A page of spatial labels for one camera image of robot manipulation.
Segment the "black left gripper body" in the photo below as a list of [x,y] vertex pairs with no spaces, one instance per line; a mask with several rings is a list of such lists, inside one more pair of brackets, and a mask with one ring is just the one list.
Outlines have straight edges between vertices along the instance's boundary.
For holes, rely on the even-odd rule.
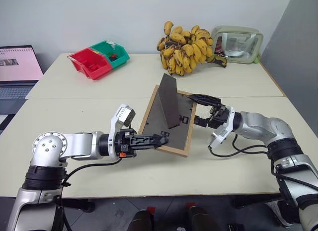
[[115,135],[115,153],[119,158],[136,157],[136,151],[132,149],[131,139],[136,135],[134,129],[121,129]]

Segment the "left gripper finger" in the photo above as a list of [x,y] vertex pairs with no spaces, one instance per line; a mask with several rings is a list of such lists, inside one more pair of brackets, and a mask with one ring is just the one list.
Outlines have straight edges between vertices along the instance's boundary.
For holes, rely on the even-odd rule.
[[151,150],[156,149],[158,147],[162,146],[161,142],[150,142],[150,143],[142,143],[142,142],[136,142],[131,143],[130,147],[132,150]]
[[136,133],[130,136],[130,144],[132,145],[164,145],[168,143],[168,138],[163,135],[138,135]]

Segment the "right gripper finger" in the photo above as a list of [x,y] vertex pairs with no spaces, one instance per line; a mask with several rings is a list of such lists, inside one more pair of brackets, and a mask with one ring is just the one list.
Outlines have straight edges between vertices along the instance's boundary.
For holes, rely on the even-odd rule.
[[189,99],[194,101],[197,104],[204,106],[212,106],[212,107],[221,107],[222,103],[219,98],[212,97],[205,94],[191,94],[187,96]]
[[210,120],[211,118],[210,117],[207,117],[207,118],[201,118],[199,116],[195,116],[194,118],[194,124],[195,125],[198,125],[198,126],[201,126],[201,127],[209,127],[210,126]]

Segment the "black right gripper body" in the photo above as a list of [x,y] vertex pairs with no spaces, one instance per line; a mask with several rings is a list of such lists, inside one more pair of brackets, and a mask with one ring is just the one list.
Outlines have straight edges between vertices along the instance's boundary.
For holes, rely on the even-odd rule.
[[228,109],[226,106],[212,106],[210,109],[210,117],[208,121],[208,127],[218,128],[227,122],[228,119]]

